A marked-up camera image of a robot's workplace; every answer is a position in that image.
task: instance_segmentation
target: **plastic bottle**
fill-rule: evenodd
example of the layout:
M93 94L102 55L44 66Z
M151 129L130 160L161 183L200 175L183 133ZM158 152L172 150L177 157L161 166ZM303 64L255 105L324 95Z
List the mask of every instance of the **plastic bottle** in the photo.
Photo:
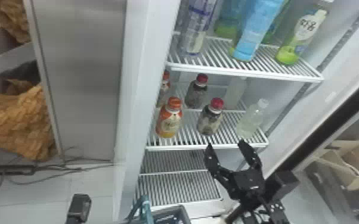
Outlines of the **plastic bottle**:
M222 4L219 19L215 24L215 33L221 38L234 39L242 17L245 0L225 0Z
M192 0L189 2L188 13L182 21L178 51L184 55L198 55L209 28L216 0Z
M156 124L156 133L162 138L173 137L181 126L182 101L177 97L170 97L168 103L160 110Z
M234 77L231 79L224 96L224 107L228 110L237 108L245 89L247 88L246 77Z
M157 108L162 107L166 102L170 86L170 73L164 70L162 85L160 86L159 97L157 98Z
M333 1L321 0L305 10L304 15L297 20L293 31L290 32L278 50L276 55L278 62L290 66L298 61L299 57L313 40L320 25L326 19L329 13L327 7Z
M259 125L263 122L264 110L268 106L266 99L259 99L257 104L252 104L246 110L246 114L237 124L237 134L243 139L249 139L253 136Z
M224 101L220 98L213 98L209 105L206 105L200 112L197 120L197 130L202 135L213 135L217 132L222 120L222 108Z
M273 36L276 33L278 27L280 26L281 22L285 18L285 15L288 13L288 10L291 6L290 0L284 0L283 5L281 6L281 12L279 15L276 16L274 19L274 22L271 23L270 27L268 28L268 31L266 35L263 38L262 43L264 44L271 44L273 41Z
M255 55L274 17L280 11L284 0L255 0L248 3L249 11L245 12L233 39L229 53L240 61L250 61Z
M185 105L189 108L196 109L202 105L203 99L208 90L208 76L200 73L196 80L189 84L187 94L185 96Z

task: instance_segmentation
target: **water bottle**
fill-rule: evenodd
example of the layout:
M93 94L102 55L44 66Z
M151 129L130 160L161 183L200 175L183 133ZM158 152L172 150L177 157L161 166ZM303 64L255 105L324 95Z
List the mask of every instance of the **water bottle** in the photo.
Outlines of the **water bottle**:
M267 99L259 99L257 104L249 106L246 110L246 114L237 124L237 134L243 139L251 138L263 122L264 110L267 106Z
M183 55L198 55L209 28L216 0L191 0L182 21L178 51Z
M234 39L242 17L245 0L225 0L222 4L220 17L215 24L215 33L220 38Z
M248 3L237 37L229 53L240 61L250 61L255 56L268 28L280 11L284 0L254 0Z

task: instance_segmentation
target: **clear plastic bottle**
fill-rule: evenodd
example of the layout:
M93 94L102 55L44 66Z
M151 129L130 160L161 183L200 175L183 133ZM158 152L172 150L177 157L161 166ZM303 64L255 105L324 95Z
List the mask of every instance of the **clear plastic bottle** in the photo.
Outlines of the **clear plastic bottle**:
M181 36L178 41L178 50L186 56L200 53L209 28L216 0L189 1L188 11L182 20Z
M215 24L215 33L220 38L234 39L237 35L239 21L243 13L245 0L225 0L220 17Z
M246 77L232 78L224 96L224 107L228 110L236 109L246 88Z
M243 139L249 139L263 122L264 110L268 106L267 99L259 99L257 104L252 104L246 110L246 114L237 124L237 134Z
M329 13L328 7L333 1L320 0L319 3L306 8L304 15L295 22L293 30L289 32L288 37L278 49L276 54L278 62L291 66L299 60L326 19Z

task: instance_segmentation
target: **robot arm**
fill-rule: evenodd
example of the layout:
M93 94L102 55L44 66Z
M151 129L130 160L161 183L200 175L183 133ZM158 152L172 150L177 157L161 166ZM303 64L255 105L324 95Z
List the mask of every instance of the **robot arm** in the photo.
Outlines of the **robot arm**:
M238 147L249 165L246 170L232 171L222 167L211 144L205 150L204 162L208 171L227 190L231 199L240 202L225 221L232 224L249 211L253 217L249 222L257 223L254 211L263 205L265 211L260 212L270 217L268 223L289 223L280 199L295 189L299 181L291 172L275 173L264 180L262 162L255 150L244 140L238 143Z

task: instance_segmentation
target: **bottle cap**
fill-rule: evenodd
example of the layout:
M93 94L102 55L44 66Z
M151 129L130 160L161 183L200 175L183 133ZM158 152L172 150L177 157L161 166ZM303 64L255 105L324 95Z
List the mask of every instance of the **bottle cap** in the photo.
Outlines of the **bottle cap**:
M222 110L224 101L220 98L213 98L212 101L210 101L210 106L215 110Z
M263 108L263 109L267 108L268 107L268 100L267 99L259 99L258 106L260 108Z
M164 70L164 74L163 74L163 80L167 80L170 78L170 72L166 70Z
M206 74L203 73L199 73L196 77L196 80L199 83L207 83L208 82L208 76Z
M177 97L168 98L168 106L173 109L181 109L182 101Z

